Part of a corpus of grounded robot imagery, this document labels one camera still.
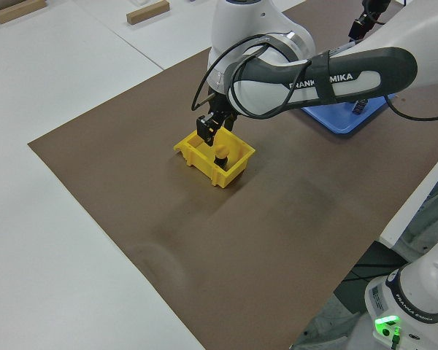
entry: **brown mat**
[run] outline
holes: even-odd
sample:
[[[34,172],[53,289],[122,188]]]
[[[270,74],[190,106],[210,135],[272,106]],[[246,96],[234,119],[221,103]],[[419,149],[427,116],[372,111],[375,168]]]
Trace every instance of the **brown mat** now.
[[[360,11],[360,0],[309,0],[287,13],[329,48]],[[172,150],[195,128],[206,62],[202,52],[30,146],[207,350],[284,350],[438,161],[438,122],[385,111],[343,138],[300,111],[241,118],[235,133],[257,153],[222,190]]]

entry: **blue tray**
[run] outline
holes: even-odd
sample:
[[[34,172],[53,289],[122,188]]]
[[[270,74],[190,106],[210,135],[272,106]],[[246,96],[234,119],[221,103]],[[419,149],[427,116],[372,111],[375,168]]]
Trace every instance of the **blue tray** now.
[[[376,97],[368,100],[361,114],[353,114],[354,103],[348,102],[302,109],[333,133],[349,133],[384,105],[386,105],[385,98]]]

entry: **wooden block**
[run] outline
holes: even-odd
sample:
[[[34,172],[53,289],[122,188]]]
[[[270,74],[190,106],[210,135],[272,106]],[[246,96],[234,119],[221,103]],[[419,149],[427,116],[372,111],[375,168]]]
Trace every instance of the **wooden block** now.
[[[142,22],[154,16],[160,15],[161,13],[170,10],[170,5],[167,0],[161,0],[150,6],[143,7],[137,11],[133,11],[126,14],[126,21],[131,25]]]
[[[47,6],[45,0],[26,0],[19,4],[0,10],[0,23],[10,22]]]

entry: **white tabletop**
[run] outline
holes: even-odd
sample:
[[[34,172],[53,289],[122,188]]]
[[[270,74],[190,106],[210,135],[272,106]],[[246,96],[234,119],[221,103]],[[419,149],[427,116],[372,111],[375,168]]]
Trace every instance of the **white tabletop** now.
[[[130,26],[138,1],[47,0],[0,25],[0,349],[203,349],[27,146],[210,45],[215,0]],[[436,180],[438,165],[388,242]]]

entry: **yellow bin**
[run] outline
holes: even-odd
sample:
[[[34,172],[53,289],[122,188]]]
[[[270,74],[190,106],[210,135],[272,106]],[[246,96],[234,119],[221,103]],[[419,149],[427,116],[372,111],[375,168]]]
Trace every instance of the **yellow bin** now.
[[[226,146],[229,150],[225,169],[214,163],[216,145]],[[244,171],[248,158],[255,153],[251,146],[225,128],[218,130],[212,147],[194,131],[176,144],[174,150],[182,152],[187,166],[195,166],[211,179],[213,186],[218,184],[222,188]]]

